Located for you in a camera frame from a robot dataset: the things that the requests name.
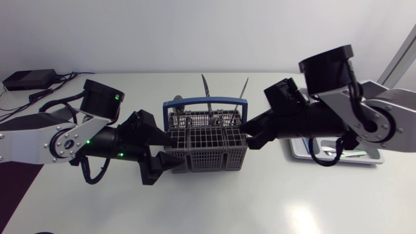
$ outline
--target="black cable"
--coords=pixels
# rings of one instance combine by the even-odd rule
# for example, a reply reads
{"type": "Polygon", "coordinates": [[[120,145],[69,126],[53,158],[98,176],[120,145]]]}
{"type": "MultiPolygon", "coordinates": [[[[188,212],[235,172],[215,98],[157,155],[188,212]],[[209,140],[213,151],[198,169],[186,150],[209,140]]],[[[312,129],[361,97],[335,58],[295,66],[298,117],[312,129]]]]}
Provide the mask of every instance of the black cable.
{"type": "Polygon", "coordinates": [[[309,152],[312,156],[312,159],[319,165],[321,166],[333,166],[335,164],[338,163],[339,159],[341,158],[341,155],[343,154],[343,150],[344,150],[344,144],[343,144],[343,139],[342,138],[338,138],[337,142],[336,142],[336,147],[335,150],[337,152],[337,155],[335,156],[334,159],[327,161],[327,160],[320,160],[315,156],[315,152],[313,152],[313,139],[314,138],[310,138],[309,142],[308,142],[308,147],[309,147],[309,152]]]}
{"type": "Polygon", "coordinates": [[[53,107],[58,104],[64,104],[70,101],[75,101],[77,99],[83,98],[84,96],[86,96],[87,93],[88,92],[84,90],[80,94],[77,94],[71,97],[65,97],[65,98],[58,99],[58,100],[48,101],[47,103],[45,103],[45,105],[39,108],[39,112],[45,112],[50,107],[53,107]]]}
{"type": "Polygon", "coordinates": [[[354,71],[350,68],[348,60],[345,60],[345,62],[351,80],[351,83],[348,84],[348,92],[350,94],[352,112],[358,121],[361,122],[366,131],[374,132],[377,129],[377,125],[368,120],[364,114],[363,107],[361,106],[361,100],[363,99],[363,87],[357,82],[354,71]]]}
{"type": "Polygon", "coordinates": [[[7,114],[4,114],[4,115],[0,116],[0,118],[1,118],[0,122],[3,122],[5,120],[7,120],[8,118],[10,118],[11,116],[13,116],[14,114],[16,114],[18,112],[24,111],[25,109],[27,109],[31,105],[35,104],[37,101],[41,100],[42,98],[52,94],[53,92],[57,91],[60,88],[62,88],[66,83],[73,80],[74,78],[76,78],[80,74],[94,74],[94,73],[92,73],[92,72],[71,72],[71,73],[64,74],[64,75],[56,75],[55,78],[58,78],[58,79],[65,78],[67,76],[69,76],[69,77],[67,79],[63,80],[62,83],[60,85],[58,85],[56,88],[54,88],[52,92],[47,93],[46,95],[44,95],[42,97],[39,97],[39,98],[37,98],[33,101],[30,101],[27,104],[24,104],[20,107],[16,107],[16,108],[13,108],[13,109],[2,109],[2,108],[0,108],[0,110],[2,110],[2,111],[13,111],[11,113],[7,113],[7,114]]]}
{"type": "Polygon", "coordinates": [[[120,107],[118,107],[116,118],[113,121],[109,122],[107,124],[107,126],[110,126],[110,125],[113,125],[114,123],[116,123],[117,120],[118,120],[119,115],[120,115],[120,107]]]}
{"type": "Polygon", "coordinates": [[[92,179],[88,157],[85,155],[80,155],[80,157],[81,169],[83,170],[85,182],[89,183],[90,185],[95,185],[103,178],[105,172],[107,171],[107,168],[110,164],[110,158],[105,159],[104,166],[101,168],[101,171],[95,178],[92,179]]]}

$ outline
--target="black cylindrical actuator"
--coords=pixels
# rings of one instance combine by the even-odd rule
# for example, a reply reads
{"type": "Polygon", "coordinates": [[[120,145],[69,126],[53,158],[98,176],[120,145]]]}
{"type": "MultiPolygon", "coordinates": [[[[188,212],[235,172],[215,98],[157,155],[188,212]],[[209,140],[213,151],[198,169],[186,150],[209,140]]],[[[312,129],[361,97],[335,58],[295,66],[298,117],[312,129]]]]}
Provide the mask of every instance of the black cylindrical actuator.
{"type": "Polygon", "coordinates": [[[111,120],[117,118],[124,99],[123,92],[88,79],[85,81],[84,89],[88,93],[81,103],[80,110],[111,120]]]}

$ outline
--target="black power adapter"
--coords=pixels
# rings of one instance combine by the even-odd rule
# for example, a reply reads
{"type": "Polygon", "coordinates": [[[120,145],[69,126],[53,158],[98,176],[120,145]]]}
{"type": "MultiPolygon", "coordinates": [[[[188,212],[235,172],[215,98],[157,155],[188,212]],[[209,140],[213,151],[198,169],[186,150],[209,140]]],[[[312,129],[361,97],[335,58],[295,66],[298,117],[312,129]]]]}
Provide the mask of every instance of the black power adapter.
{"type": "Polygon", "coordinates": [[[54,69],[17,71],[3,81],[8,90],[46,89],[53,84],[54,69]]]}

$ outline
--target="silver metal bracket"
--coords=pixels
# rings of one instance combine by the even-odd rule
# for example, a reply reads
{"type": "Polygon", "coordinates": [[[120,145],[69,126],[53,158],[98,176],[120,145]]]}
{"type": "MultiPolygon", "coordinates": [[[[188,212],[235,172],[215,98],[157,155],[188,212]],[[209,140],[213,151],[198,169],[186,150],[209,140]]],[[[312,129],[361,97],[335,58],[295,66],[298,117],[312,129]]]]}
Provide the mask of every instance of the silver metal bracket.
{"type": "Polygon", "coordinates": [[[365,101],[361,102],[361,108],[363,109],[364,115],[377,125],[377,130],[371,133],[364,129],[352,110],[348,87],[324,92],[318,96],[363,140],[383,142],[389,136],[391,124],[387,117],[368,106],[365,101]]]}
{"type": "Polygon", "coordinates": [[[80,126],[61,132],[53,141],[57,157],[69,160],[74,158],[75,154],[109,122],[109,119],[94,116],[80,126]]]}

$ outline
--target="white wall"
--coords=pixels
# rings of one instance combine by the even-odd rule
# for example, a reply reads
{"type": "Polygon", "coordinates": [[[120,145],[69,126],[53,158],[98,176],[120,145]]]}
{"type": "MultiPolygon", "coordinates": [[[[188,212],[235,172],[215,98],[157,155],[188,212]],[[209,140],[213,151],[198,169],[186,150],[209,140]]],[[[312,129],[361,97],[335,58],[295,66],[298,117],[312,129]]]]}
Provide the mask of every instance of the white wall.
{"type": "Polygon", "coordinates": [[[1,0],[0,80],[41,68],[298,72],[345,44],[358,79],[377,80],[415,22],[415,0],[1,0]]]}

